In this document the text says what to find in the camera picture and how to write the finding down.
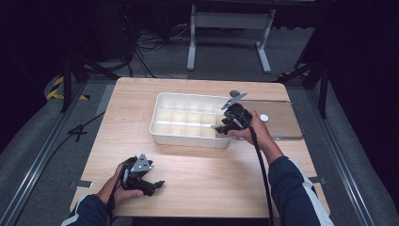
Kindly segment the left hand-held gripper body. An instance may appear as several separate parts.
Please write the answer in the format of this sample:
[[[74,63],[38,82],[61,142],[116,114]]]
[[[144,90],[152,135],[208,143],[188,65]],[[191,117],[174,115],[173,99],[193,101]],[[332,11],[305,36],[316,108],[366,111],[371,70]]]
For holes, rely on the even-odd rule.
[[[145,154],[130,157],[123,163],[121,184],[126,190],[141,190],[146,195],[148,188],[155,188],[154,184],[143,180],[144,175],[152,169],[152,161]]]

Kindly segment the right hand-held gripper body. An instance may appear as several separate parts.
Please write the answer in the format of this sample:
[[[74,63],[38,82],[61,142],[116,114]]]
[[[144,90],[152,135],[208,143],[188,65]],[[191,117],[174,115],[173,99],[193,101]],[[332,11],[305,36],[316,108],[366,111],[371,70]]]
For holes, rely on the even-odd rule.
[[[241,93],[239,96],[231,97],[230,100],[222,106],[222,110],[225,110],[224,112],[225,118],[231,119],[231,123],[227,124],[230,126],[231,130],[245,130],[250,126],[252,116],[240,104],[240,101],[246,95],[247,92],[245,91]]]

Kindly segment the white divided storage box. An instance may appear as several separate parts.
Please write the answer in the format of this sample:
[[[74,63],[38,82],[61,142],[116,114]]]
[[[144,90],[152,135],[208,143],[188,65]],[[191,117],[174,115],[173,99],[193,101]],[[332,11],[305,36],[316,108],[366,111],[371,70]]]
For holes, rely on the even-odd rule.
[[[224,118],[227,97],[162,92],[157,96],[150,133],[158,144],[225,149],[231,139],[214,126]]]

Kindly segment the person's right hand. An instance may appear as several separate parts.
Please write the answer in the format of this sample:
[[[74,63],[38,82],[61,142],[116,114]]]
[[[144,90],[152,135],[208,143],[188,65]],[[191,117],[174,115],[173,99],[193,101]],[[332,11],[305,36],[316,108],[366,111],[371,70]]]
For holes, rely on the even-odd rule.
[[[277,157],[282,156],[282,152],[279,149],[279,146],[270,136],[268,129],[264,122],[260,119],[258,113],[255,110],[250,110],[249,113],[252,115],[252,120],[250,123],[251,128],[254,130],[256,134],[256,140],[259,146],[259,149],[263,151],[266,159],[269,162],[274,161]],[[230,137],[239,137],[246,140],[248,143],[254,145],[254,138],[250,133],[250,129],[245,130],[230,130],[228,133]]]

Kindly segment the person's left hand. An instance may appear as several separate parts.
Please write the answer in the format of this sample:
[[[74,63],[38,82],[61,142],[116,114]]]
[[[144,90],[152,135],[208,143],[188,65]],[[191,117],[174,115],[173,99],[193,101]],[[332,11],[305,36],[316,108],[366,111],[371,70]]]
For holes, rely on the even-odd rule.
[[[114,204],[119,205],[120,203],[137,198],[144,195],[141,190],[125,190],[122,187],[114,188],[119,182],[119,175],[122,169],[122,164],[119,164],[115,170],[115,173],[110,177],[107,182],[103,185],[100,191],[97,193],[99,199],[104,203],[108,204],[109,199],[114,197]]]

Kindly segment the transparent box lid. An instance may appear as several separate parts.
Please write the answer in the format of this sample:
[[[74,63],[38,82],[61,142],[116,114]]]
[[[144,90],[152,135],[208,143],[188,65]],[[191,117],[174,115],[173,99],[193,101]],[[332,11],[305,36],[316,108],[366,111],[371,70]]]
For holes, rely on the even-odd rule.
[[[247,110],[255,110],[263,119],[271,137],[275,140],[302,139],[303,132],[296,117],[295,108],[288,101],[242,100]]]

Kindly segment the black metal stand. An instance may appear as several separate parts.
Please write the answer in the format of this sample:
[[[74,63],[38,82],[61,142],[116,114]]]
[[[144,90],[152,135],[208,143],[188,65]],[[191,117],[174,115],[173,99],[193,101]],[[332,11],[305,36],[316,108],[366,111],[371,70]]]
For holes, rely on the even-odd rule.
[[[326,114],[326,103],[327,103],[327,87],[329,70],[325,61],[316,61],[310,64],[299,67],[291,73],[282,73],[276,83],[284,84],[301,74],[307,73],[306,78],[302,82],[304,89],[314,89],[317,84],[320,84],[319,97],[318,97],[318,110],[321,116],[325,119]]]
[[[78,83],[86,83],[89,79],[88,70],[85,68],[89,65],[94,71],[105,75],[112,80],[118,80],[120,77],[110,72],[97,62],[74,52],[67,53],[64,58],[62,76],[64,78],[64,100],[61,112],[64,113],[72,104],[72,77],[74,76]]]

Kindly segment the yellow black hazard tape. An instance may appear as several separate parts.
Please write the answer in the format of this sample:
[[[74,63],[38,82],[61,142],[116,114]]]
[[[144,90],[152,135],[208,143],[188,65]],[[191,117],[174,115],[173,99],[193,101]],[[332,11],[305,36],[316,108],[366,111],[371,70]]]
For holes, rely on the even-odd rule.
[[[53,85],[48,90],[46,94],[46,99],[63,100],[64,98],[65,98],[64,77],[60,75],[54,80]]]

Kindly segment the white metal table frame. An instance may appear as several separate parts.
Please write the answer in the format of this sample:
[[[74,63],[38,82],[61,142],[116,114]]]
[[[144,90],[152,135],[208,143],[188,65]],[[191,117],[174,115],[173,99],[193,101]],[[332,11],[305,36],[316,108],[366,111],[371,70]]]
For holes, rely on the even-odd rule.
[[[190,43],[186,69],[195,69],[196,59],[196,29],[197,28],[231,28],[262,30],[263,37],[255,43],[258,56],[264,73],[271,73],[271,67],[265,51],[265,45],[274,22],[276,11],[270,9],[265,14],[229,13],[229,12],[205,12],[198,11],[195,5],[191,6],[190,13]]]

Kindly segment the aluminium floor rail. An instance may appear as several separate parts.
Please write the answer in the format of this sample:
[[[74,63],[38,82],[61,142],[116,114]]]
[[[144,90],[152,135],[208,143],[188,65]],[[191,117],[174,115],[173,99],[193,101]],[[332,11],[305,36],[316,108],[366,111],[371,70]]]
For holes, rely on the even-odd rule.
[[[354,207],[355,213],[359,219],[361,226],[375,226],[375,222],[371,217],[368,207],[366,206],[362,195],[359,192],[359,187],[354,180],[354,177],[343,158],[343,154],[334,137],[332,130],[329,127],[328,121],[322,116],[318,108],[318,99],[311,90],[305,91],[307,98],[311,103],[311,109],[316,115],[316,119],[320,124],[324,135],[327,137],[327,143],[330,148],[330,155],[334,165],[341,177],[345,191],[349,200]]]
[[[23,126],[0,156],[0,226],[15,226],[51,157],[65,137],[63,130],[86,84],[73,88],[65,112],[63,102],[49,100]]]

